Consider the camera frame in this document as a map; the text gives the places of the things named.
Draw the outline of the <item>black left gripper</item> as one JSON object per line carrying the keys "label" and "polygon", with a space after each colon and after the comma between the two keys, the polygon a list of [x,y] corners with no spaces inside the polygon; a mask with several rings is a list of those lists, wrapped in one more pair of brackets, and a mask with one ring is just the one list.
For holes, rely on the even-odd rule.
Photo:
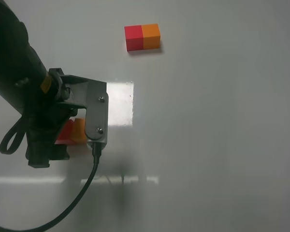
{"label": "black left gripper", "polygon": [[77,109],[61,104],[70,96],[70,91],[61,79],[64,74],[62,69],[49,69],[48,74],[59,84],[55,95],[58,98],[29,118],[26,158],[28,165],[33,168],[48,168],[51,160],[70,159],[67,145],[57,145],[55,142],[66,122],[77,114]]}

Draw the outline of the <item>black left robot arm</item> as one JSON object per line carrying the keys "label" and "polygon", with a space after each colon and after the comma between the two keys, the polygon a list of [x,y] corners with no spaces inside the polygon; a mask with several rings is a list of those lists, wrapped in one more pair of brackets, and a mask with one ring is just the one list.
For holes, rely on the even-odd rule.
{"label": "black left robot arm", "polygon": [[0,153],[13,154],[27,140],[26,158],[33,168],[68,160],[67,147],[56,139],[75,114],[61,103],[70,91],[51,75],[29,44],[26,26],[0,0],[0,95],[21,114],[0,143]]}

